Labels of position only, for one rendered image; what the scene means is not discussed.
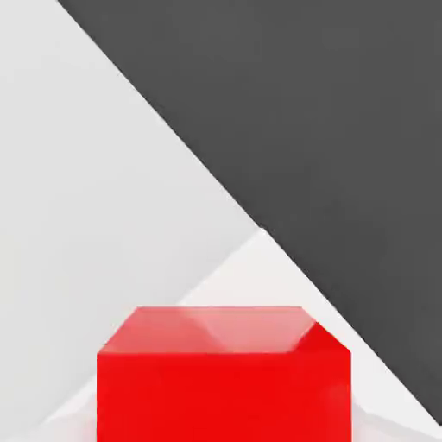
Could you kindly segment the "small red cube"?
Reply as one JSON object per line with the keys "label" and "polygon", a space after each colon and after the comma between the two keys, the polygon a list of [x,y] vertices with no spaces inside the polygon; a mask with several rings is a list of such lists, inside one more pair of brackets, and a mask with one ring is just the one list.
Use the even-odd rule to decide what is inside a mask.
{"label": "small red cube", "polygon": [[97,355],[97,442],[352,442],[351,354],[298,306],[137,308]]}

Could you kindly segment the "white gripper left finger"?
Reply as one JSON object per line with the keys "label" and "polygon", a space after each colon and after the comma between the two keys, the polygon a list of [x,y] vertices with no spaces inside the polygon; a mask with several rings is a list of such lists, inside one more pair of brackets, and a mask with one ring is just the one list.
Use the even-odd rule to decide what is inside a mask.
{"label": "white gripper left finger", "polygon": [[90,400],[79,411],[59,417],[20,437],[20,442],[97,442],[97,404]]}

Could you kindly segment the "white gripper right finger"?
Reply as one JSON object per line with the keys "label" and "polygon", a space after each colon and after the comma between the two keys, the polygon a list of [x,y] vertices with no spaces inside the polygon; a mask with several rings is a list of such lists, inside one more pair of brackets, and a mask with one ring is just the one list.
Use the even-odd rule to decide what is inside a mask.
{"label": "white gripper right finger", "polygon": [[353,396],[352,442],[442,442],[442,427],[422,406],[366,404]]}

